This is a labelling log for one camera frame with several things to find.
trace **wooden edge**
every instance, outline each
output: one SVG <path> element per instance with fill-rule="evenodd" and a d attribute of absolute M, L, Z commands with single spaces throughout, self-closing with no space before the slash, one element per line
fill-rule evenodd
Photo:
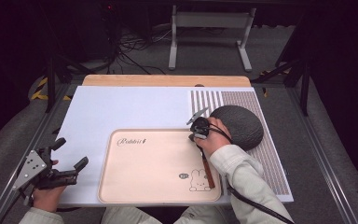
<path fill-rule="evenodd" d="M 177 75 L 88 75 L 83 86 L 251 87 L 248 77 Z"/>

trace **gray floor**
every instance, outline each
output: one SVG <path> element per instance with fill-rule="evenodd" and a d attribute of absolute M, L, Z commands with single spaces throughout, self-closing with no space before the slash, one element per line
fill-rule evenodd
<path fill-rule="evenodd" d="M 226 30 L 221 35 L 211 35 L 205 31 L 187 31 L 179 37 L 176 70 L 168 70 L 170 41 L 163 39 L 148 49 L 133 50 L 128 55 L 141 65 L 156 66 L 167 74 L 173 75 L 225 75 L 258 77 L 264 70 L 272 70 L 293 27 L 253 28 L 247 44 L 252 73 L 245 73 L 240 55 L 235 47 L 237 36 L 241 32 Z M 136 66 L 120 63 L 124 74 L 143 74 Z M 121 68 L 117 63 L 112 67 L 117 74 Z M 159 74 L 159 70 L 146 68 L 150 73 Z M 82 77 L 77 77 L 70 85 L 67 95 L 75 92 Z M 58 83 L 58 90 L 65 86 Z M 267 87 L 265 97 L 261 87 Z M 297 112 L 297 89 L 287 90 L 279 84 L 255 85 L 258 100 L 263 109 L 274 144 L 282 164 L 288 173 L 288 182 L 295 201 L 287 203 L 289 213 L 295 223 L 356 223 L 358 222 L 358 173 L 351 164 L 345 148 L 327 116 L 318 92 L 311 83 L 309 97 L 309 116 L 303 117 Z M 53 115 L 46 122 L 44 113 L 47 102 L 33 100 L 16 115 L 0 132 L 0 195 L 3 192 L 12 170 L 17 166 L 25 150 L 32 143 L 34 147 L 51 144 L 55 140 L 54 130 L 64 119 L 70 101 L 59 101 Z M 40 132 L 39 125 L 46 122 L 46 130 L 40 138 L 34 134 Z M 315 139 L 310 137 L 309 127 L 315 131 L 317 144 L 323 150 L 325 159 L 331 165 L 335 183 L 342 187 L 344 199 L 350 208 L 340 209 L 336 194 L 332 193 L 329 177 L 321 168 L 320 157 L 315 149 Z M 18 223 L 27 210 L 21 205 L 22 199 L 13 206 L 4 223 Z M 353 212 L 356 219 L 348 221 L 345 212 Z M 62 214 L 66 223 L 99 223 L 103 208 L 82 208 L 75 212 Z"/>

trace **round sponge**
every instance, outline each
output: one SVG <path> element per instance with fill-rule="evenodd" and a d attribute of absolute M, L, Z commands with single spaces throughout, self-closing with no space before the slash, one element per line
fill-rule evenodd
<path fill-rule="evenodd" d="M 223 105 L 211 117 L 221 119 L 231 134 L 233 144 L 247 151 L 263 140 L 264 130 L 260 119 L 250 110 L 238 105 Z"/>

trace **metal stand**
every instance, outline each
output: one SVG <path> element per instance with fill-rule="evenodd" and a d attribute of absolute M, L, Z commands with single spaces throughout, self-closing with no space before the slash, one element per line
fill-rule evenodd
<path fill-rule="evenodd" d="M 215 13 L 215 12 L 178 12 L 176 6 L 172 8 L 172 43 L 168 68 L 176 67 L 177 27 L 224 27 L 244 29 L 242 40 L 237 41 L 243 66 L 246 72 L 252 71 L 252 66 L 246 53 L 245 45 L 248 40 L 252 23 L 255 17 L 255 8 L 249 13 Z"/>

